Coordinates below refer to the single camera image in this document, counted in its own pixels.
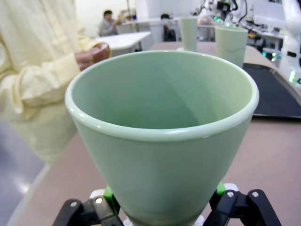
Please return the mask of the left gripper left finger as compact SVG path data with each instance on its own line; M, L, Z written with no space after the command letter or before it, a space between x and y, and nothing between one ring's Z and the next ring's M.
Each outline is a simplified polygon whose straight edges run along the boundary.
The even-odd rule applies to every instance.
M94 190L86 202L66 200L53 226L124 226L119 211L120 205L107 186Z

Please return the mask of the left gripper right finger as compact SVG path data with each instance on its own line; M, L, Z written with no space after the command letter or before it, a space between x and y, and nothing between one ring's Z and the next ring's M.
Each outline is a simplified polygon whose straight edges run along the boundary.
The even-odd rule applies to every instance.
M279 226L279 218L261 189L243 194L235 184L220 182L209 204L206 226L227 226L230 219L239 219L244 226Z

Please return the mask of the pale green plastic cup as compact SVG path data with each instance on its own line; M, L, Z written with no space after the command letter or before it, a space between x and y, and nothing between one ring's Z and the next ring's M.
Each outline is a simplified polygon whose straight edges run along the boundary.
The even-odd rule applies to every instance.
M242 68L248 30L239 27L216 26L214 33L217 56Z
M180 19L182 47L185 51L196 52L198 41L198 19L188 17Z
M145 51L99 62L65 104L99 173L138 226L198 218L228 171L259 102L224 59Z

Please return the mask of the person's right forearm yellow sleeve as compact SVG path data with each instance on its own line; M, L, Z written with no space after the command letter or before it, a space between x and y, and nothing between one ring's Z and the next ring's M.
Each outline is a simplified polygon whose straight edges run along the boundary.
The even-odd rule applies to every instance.
M31 65L19 73L6 54L0 56L0 116L29 118L43 106L60 102L67 84L79 73L74 54Z

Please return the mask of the person's left forearm yellow sleeve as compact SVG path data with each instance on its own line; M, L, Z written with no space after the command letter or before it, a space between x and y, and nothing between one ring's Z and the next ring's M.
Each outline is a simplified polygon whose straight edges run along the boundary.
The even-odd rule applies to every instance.
M75 32L72 34L72 42L75 50L79 52L88 51L99 44L95 39L87 36L85 27L77 25Z

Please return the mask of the person's right hand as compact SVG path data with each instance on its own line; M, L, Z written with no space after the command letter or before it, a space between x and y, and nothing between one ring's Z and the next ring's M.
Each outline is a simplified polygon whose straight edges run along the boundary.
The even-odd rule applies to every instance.
M75 53L75 59L81 71L94 64L93 55L92 50Z

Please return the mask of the person's left hand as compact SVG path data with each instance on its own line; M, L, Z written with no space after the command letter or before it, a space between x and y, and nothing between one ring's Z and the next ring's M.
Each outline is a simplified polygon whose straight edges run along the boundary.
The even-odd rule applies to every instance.
M96 46L92 47L90 51L93 56L94 64L106 60L111 56L110 46L105 42L97 44Z

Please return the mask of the black plastic serving tray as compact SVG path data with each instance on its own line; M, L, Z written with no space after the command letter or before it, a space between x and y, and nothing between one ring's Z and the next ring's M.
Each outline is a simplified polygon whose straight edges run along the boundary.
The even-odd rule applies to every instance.
M243 69L256 82L260 99L254 119L271 119L301 122L301 105L289 88L280 81L279 73L264 66L244 63Z

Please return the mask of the large white table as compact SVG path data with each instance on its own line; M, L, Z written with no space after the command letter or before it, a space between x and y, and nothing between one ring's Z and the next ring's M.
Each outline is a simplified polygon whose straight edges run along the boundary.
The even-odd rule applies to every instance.
M133 32L124 33L113 36L104 36L95 38L98 42L105 42L110 46L112 51L123 50L134 47L136 44L140 43L145 38L151 36L151 32Z

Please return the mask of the cluttered lab workbench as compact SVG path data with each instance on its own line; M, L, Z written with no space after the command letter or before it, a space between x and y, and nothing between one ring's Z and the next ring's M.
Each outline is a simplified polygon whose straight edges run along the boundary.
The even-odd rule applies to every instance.
M278 28L269 28L267 25L255 25L251 22L243 22L243 25L254 37L254 45L261 52L280 53L284 39L284 31Z

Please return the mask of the person in yellow shirt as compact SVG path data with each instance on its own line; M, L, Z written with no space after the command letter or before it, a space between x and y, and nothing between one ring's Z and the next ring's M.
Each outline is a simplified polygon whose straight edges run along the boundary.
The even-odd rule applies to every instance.
M78 24L75 0L0 0L0 56L6 54L19 73L26 66L41 66L78 53L72 42ZM0 116L47 164L58 160L77 133L64 97L29 118Z

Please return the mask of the seated person in grey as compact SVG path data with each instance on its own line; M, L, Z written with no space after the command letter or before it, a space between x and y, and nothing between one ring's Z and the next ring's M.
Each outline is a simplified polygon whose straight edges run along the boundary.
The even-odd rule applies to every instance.
M99 25L100 37L118 35L117 26L121 24L121 20L113 19L112 14L111 10L104 11L103 20Z

